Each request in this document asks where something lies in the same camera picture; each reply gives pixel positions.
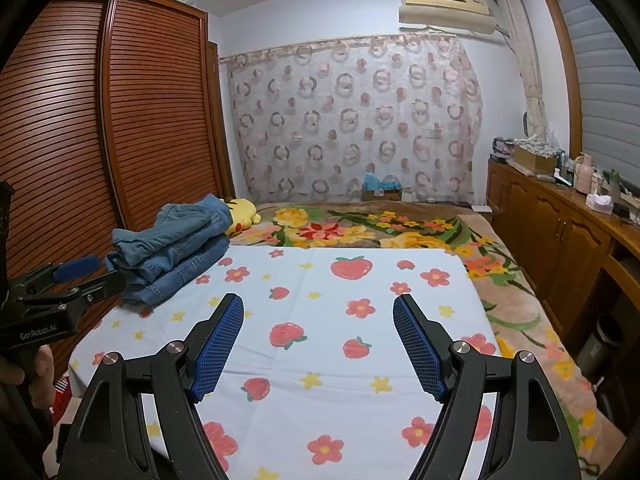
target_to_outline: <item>wooden window frame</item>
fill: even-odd
[[[569,156],[576,158],[582,152],[582,98],[580,96],[578,67],[575,63],[574,48],[560,4],[558,0],[545,1],[556,28],[562,53],[566,90],[569,97]]]

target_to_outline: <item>trash can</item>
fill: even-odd
[[[620,345],[622,345],[620,325],[611,316],[602,315],[597,319],[595,329],[580,350],[576,364],[586,378],[597,380],[611,352]]]

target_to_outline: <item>louvered door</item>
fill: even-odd
[[[204,20],[117,0],[110,33],[107,130],[131,228],[169,202],[219,193],[204,65]]]
[[[117,221],[103,170],[96,88],[105,1],[53,1],[0,74],[0,178],[16,190],[9,276],[110,250]],[[81,335],[111,303],[92,309]],[[53,345],[59,372],[73,344]]]

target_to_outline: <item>hand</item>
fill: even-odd
[[[41,346],[36,353],[34,366],[38,377],[31,381],[29,393],[34,408],[47,409],[53,406],[56,400],[56,389],[53,386],[54,364],[53,354],[49,346]],[[24,371],[15,364],[0,356],[0,383],[22,384]],[[12,412],[9,400],[2,388],[0,388],[0,413],[10,416]]]

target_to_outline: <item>sheer curtain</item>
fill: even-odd
[[[511,37],[510,44],[518,58],[520,76],[527,97],[527,131],[529,136],[535,134],[541,139],[547,140],[540,66],[527,13],[522,5],[522,0],[498,0],[498,6],[507,21]]]
[[[472,202],[482,99],[451,36],[341,38],[229,61],[252,200],[360,199],[364,174]]]

